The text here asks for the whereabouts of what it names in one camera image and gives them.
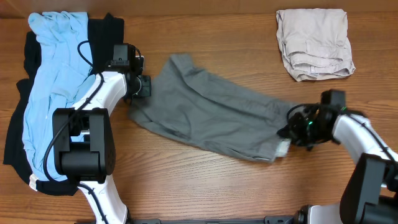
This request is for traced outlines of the grey shorts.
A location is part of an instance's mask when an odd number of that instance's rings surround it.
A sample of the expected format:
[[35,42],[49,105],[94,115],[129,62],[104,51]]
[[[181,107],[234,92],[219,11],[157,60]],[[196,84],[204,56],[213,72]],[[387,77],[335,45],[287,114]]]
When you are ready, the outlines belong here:
[[173,54],[152,81],[152,94],[134,100],[129,118],[163,137],[256,162],[286,156],[290,140],[277,132],[294,103],[263,95]]

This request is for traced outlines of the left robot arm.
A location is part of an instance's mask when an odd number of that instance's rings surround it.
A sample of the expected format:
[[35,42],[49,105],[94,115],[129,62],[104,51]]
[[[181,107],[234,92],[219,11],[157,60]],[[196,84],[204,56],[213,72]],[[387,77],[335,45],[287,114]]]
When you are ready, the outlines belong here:
[[116,149],[109,117],[120,99],[151,95],[151,79],[143,70],[144,57],[137,47],[115,45],[112,59],[96,74],[86,95],[53,113],[53,138],[44,160],[53,154],[57,173],[84,193],[95,223],[132,223],[112,176]]

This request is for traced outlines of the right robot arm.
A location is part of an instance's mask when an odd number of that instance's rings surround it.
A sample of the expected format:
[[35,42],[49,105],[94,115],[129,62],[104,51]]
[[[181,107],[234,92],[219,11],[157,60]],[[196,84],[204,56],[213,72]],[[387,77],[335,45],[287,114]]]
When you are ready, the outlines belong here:
[[338,203],[304,206],[288,223],[397,223],[397,197],[380,194],[383,187],[397,192],[397,153],[364,113],[346,107],[344,91],[324,91],[319,103],[296,105],[286,119],[279,136],[309,151],[328,141],[341,144],[356,164]]

